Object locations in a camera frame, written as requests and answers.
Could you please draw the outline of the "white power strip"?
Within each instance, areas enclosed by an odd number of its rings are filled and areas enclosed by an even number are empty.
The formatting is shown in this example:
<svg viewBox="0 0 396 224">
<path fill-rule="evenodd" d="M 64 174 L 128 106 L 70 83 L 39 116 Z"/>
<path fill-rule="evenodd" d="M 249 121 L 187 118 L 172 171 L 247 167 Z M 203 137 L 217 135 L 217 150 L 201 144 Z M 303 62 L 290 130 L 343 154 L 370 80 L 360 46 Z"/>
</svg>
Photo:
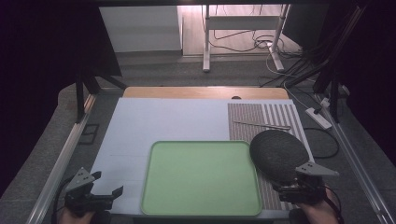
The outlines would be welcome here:
<svg viewBox="0 0 396 224">
<path fill-rule="evenodd" d="M 319 109 L 313 107 L 307 108 L 305 113 L 315 121 L 323 130 L 328 130 L 332 127 L 329 121 L 319 114 Z"/>
</svg>

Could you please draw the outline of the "white board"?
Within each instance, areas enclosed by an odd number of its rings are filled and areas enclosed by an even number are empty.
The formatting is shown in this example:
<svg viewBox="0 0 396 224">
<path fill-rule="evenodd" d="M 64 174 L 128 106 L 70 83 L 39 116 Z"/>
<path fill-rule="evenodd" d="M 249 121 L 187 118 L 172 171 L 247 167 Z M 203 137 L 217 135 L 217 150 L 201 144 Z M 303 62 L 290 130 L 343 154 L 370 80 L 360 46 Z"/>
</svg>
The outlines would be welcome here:
<svg viewBox="0 0 396 224">
<path fill-rule="evenodd" d="M 116 52 L 181 50 L 176 6 L 100 7 Z"/>
</svg>

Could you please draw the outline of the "aluminium rail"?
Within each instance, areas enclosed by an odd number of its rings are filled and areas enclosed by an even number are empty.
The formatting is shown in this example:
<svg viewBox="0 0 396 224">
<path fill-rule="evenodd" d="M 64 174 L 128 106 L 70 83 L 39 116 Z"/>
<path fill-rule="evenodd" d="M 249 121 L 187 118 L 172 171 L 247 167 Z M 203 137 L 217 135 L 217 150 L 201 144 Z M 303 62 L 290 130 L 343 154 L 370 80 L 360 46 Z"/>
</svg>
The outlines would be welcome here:
<svg viewBox="0 0 396 224">
<path fill-rule="evenodd" d="M 330 109 L 322 110 L 354 175 L 380 224 L 396 224 L 396 168 L 376 141 L 349 110 L 344 99 L 338 102 L 338 122 Z"/>
<path fill-rule="evenodd" d="M 85 100 L 85 103 L 83 104 L 84 114 L 82 119 L 79 123 L 74 124 L 70 134 L 68 135 L 58 159 L 54 163 L 49 177 L 43 189 L 41 190 L 25 224 L 41 224 L 46 214 L 50 210 L 52 200 L 55 197 L 59 185 L 61 184 L 64 172 L 78 144 L 78 139 L 80 138 L 82 131 L 84 130 L 85 125 L 90 117 L 96 98 L 96 95 L 89 94 L 88 98 Z"/>
</svg>

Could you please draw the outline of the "striped placemat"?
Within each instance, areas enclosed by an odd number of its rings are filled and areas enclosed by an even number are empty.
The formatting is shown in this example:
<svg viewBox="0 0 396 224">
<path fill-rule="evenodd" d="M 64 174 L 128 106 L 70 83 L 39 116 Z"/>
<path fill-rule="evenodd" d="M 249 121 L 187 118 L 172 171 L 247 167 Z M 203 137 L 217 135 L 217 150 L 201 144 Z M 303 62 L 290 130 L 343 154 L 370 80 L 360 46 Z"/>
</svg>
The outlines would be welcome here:
<svg viewBox="0 0 396 224">
<path fill-rule="evenodd" d="M 229 134 L 231 140 L 244 140 L 251 142 L 253 137 L 260 132 L 272 130 L 276 126 L 290 128 L 287 133 L 299 139 L 305 146 L 309 160 L 313 160 L 310 146 L 306 140 L 300 116 L 293 103 L 290 104 L 259 104 L 242 103 L 228 104 Z M 296 208 L 292 203 L 281 202 L 278 193 L 273 190 L 271 183 L 257 171 L 263 210 L 289 211 Z"/>
</svg>

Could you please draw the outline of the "dark round plate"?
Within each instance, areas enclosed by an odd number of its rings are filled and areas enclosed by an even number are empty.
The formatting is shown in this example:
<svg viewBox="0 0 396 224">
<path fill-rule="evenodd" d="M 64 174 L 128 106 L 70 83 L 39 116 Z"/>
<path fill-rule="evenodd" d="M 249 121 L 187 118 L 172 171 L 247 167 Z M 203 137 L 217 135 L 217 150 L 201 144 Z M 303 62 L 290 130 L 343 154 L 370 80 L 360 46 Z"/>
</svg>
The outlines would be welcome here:
<svg viewBox="0 0 396 224">
<path fill-rule="evenodd" d="M 292 134 L 278 130 L 255 135 L 249 154 L 266 178 L 281 185 L 291 184 L 297 177 L 295 169 L 309 161 L 304 144 Z"/>
</svg>

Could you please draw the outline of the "white desk frame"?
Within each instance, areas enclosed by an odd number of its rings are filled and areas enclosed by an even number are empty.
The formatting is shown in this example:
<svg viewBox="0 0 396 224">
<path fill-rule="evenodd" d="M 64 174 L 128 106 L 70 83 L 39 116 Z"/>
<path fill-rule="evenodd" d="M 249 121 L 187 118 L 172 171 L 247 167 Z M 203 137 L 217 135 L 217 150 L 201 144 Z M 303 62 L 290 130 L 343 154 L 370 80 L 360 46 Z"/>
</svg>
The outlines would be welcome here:
<svg viewBox="0 0 396 224">
<path fill-rule="evenodd" d="M 203 71 L 210 71 L 209 33 L 215 30 L 271 30 L 274 38 L 266 47 L 273 59 L 277 72 L 283 72 L 284 66 L 277 50 L 290 5 L 284 5 L 279 16 L 210 16 L 209 5 L 205 6 L 204 31 L 205 44 L 203 50 Z"/>
</svg>

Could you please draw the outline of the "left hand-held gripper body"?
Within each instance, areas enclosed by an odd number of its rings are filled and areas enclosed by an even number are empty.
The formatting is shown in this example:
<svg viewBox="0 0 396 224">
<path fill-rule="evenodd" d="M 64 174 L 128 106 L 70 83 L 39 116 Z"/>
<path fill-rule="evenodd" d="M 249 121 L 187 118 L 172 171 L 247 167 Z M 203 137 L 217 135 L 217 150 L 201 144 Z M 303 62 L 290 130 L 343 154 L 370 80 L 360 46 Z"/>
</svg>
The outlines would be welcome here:
<svg viewBox="0 0 396 224">
<path fill-rule="evenodd" d="M 64 206 L 77 216 L 110 210 L 113 200 L 105 200 L 105 195 L 91 193 L 94 181 L 92 174 L 80 168 L 65 189 Z"/>
</svg>

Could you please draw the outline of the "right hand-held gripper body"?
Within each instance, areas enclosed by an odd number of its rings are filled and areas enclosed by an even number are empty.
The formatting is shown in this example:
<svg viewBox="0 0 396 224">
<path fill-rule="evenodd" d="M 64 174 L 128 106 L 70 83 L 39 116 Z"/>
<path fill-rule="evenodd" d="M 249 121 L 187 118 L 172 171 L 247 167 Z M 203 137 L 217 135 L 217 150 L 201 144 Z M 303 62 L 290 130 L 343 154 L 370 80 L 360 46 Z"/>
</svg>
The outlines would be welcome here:
<svg viewBox="0 0 396 224">
<path fill-rule="evenodd" d="M 339 173 L 321 166 L 312 161 L 308 161 L 295 168 L 296 176 L 289 185 L 293 185 L 295 190 L 278 191 L 279 193 L 288 192 L 298 196 L 296 203 L 316 204 L 323 201 L 326 196 L 323 176 L 339 176 Z"/>
</svg>

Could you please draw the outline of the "slim metal utensil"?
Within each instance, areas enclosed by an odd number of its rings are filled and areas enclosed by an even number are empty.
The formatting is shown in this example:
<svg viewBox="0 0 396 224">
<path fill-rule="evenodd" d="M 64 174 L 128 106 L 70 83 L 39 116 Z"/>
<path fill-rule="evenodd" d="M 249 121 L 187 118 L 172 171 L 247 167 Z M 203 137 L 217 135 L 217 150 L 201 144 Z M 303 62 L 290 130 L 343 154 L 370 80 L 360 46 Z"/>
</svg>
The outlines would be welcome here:
<svg viewBox="0 0 396 224">
<path fill-rule="evenodd" d="M 288 130 L 291 129 L 290 126 L 278 126 L 278 125 L 272 125 L 272 124 L 256 123 L 256 122 L 251 122 L 251 121 L 239 121 L 239 120 L 234 120 L 233 122 L 234 122 L 234 123 L 239 123 L 239 124 L 245 124 L 245 125 L 258 126 L 258 127 L 266 127 L 266 128 L 279 129 L 279 130 L 284 130 L 284 131 L 288 131 Z"/>
</svg>

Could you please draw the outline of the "black frame on floor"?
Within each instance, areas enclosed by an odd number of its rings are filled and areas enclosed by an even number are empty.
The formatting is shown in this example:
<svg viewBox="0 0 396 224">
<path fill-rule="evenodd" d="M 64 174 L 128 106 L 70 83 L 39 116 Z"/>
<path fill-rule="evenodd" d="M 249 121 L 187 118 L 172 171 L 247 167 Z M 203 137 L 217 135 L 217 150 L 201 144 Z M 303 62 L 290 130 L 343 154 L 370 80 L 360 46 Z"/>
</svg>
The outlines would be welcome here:
<svg viewBox="0 0 396 224">
<path fill-rule="evenodd" d="M 92 145 L 98 134 L 99 124 L 87 124 L 78 140 L 80 145 Z"/>
</svg>

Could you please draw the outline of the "pale blue table sheet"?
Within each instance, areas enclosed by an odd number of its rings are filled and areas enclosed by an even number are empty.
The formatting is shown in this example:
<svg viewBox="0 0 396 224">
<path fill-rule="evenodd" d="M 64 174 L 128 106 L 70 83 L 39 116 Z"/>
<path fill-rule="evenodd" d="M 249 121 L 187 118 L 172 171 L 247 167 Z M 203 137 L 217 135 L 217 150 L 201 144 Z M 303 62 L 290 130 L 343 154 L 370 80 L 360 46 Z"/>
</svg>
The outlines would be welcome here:
<svg viewBox="0 0 396 224">
<path fill-rule="evenodd" d="M 92 167 L 102 172 L 93 193 L 123 187 L 122 195 L 113 203 L 112 213 L 154 217 L 141 210 L 152 145 L 159 141 L 244 141 L 230 139 L 228 118 L 228 104 L 242 103 L 290 104 L 292 101 L 119 99 Z M 288 212 L 262 209 L 252 218 L 285 218 Z"/>
</svg>

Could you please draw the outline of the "black stand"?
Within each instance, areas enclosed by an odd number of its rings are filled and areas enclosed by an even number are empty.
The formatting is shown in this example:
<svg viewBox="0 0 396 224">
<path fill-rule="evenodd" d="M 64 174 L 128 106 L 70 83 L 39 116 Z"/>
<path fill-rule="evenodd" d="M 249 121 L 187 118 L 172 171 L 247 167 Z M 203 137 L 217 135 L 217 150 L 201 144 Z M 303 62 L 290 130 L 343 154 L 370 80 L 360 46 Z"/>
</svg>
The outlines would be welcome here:
<svg viewBox="0 0 396 224">
<path fill-rule="evenodd" d="M 314 93 L 323 93 L 327 88 L 330 88 L 329 111 L 335 123 L 339 122 L 337 105 L 339 99 L 339 76 L 337 75 L 335 69 L 336 63 L 340 60 L 343 48 L 346 45 L 364 10 L 364 7 L 359 7 L 358 5 L 354 5 L 353 8 L 350 9 L 348 20 L 345 22 L 345 27 L 339 35 L 336 44 L 333 46 L 326 64 L 320 70 L 320 75 L 318 76 L 318 79 L 313 87 Z"/>
<path fill-rule="evenodd" d="M 85 106 L 84 106 L 84 89 L 87 89 L 89 93 L 97 94 L 101 87 L 99 86 L 97 77 L 104 79 L 105 81 L 113 84 L 114 86 L 126 90 L 128 86 L 123 82 L 115 79 L 114 77 L 107 75 L 106 73 L 94 69 L 82 69 L 76 73 L 76 96 L 77 96 L 77 120 L 76 123 L 81 123 L 83 117 L 85 116 Z"/>
</svg>

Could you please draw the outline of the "person's right hand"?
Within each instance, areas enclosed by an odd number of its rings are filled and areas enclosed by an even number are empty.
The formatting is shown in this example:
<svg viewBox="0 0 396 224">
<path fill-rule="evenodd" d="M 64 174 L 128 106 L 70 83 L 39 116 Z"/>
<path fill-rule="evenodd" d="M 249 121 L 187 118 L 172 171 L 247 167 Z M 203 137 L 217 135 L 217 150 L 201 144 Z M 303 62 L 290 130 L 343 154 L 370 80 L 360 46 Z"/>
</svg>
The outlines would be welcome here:
<svg viewBox="0 0 396 224">
<path fill-rule="evenodd" d="M 310 224 L 339 224 L 336 211 L 325 201 L 314 205 L 298 203 Z"/>
</svg>

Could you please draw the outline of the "person's left hand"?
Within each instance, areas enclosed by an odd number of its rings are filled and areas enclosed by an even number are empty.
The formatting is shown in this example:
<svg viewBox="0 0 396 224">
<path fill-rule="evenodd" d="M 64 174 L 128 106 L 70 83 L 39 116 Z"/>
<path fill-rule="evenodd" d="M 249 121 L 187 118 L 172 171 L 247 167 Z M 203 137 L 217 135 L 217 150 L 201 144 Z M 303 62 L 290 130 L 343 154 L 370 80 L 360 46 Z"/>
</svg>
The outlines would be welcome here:
<svg viewBox="0 0 396 224">
<path fill-rule="evenodd" d="M 90 224 L 94 216 L 94 212 L 86 213 L 83 217 L 78 217 L 69 209 L 64 208 L 58 216 L 57 224 Z"/>
</svg>

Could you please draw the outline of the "green tray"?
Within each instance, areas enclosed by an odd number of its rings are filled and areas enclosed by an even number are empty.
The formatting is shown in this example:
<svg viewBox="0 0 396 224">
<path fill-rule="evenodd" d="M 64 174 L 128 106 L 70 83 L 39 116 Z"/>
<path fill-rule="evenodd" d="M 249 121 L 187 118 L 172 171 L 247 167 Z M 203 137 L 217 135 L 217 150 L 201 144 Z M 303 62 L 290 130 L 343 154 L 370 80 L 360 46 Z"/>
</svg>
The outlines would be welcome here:
<svg viewBox="0 0 396 224">
<path fill-rule="evenodd" d="M 141 210 L 151 216 L 254 217 L 262 211 L 244 141 L 159 141 L 148 160 Z"/>
</svg>

